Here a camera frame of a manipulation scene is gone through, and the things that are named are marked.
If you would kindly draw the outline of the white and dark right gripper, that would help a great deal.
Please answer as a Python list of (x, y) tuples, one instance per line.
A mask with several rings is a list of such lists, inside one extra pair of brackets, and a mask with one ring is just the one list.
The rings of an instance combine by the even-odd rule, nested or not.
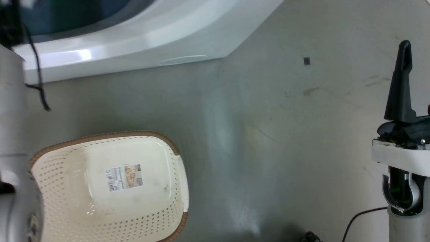
[(417, 117), (411, 105), (412, 45), (399, 44), (384, 119), (372, 141), (373, 161), (429, 177), (429, 116)]

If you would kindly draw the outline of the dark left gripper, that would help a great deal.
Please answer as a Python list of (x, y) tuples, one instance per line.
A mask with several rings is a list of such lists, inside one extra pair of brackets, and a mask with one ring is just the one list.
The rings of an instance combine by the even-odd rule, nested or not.
[(19, 0), (2, 0), (0, 4), (0, 44), (13, 48), (24, 41)]

